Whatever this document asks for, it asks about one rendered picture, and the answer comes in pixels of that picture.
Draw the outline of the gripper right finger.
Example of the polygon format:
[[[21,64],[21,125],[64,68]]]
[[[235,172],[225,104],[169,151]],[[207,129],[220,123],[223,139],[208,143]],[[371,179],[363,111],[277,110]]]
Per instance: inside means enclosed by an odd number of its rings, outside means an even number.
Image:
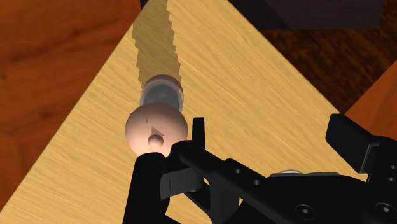
[[[332,114],[326,142],[366,183],[387,199],[397,199],[397,140],[375,136],[344,114]]]

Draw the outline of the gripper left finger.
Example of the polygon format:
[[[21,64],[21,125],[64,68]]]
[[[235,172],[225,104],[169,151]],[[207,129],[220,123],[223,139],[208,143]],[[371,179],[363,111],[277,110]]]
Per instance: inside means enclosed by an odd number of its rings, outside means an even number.
[[[122,224],[179,224],[166,215],[170,198],[185,194],[212,224],[270,224],[222,181],[224,160],[205,150],[204,119],[193,119],[192,140],[172,146],[168,157],[144,153],[135,161]]]

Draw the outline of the pink round-topped glass shaker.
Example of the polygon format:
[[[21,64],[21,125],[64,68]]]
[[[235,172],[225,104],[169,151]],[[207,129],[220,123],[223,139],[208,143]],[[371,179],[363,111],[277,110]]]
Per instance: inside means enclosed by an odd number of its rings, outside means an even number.
[[[143,86],[139,106],[125,124],[125,137],[138,156],[158,152],[168,156],[174,143],[188,136],[188,125],[182,114],[183,88],[172,76],[158,74]]]

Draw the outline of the light wooden table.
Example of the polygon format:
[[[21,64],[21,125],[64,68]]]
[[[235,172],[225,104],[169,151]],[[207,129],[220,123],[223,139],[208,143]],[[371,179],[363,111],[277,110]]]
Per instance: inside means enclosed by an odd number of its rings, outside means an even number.
[[[228,0],[149,0],[10,200],[0,224],[122,224],[141,83],[181,80],[208,151],[267,176],[355,171],[326,143],[335,108]]]

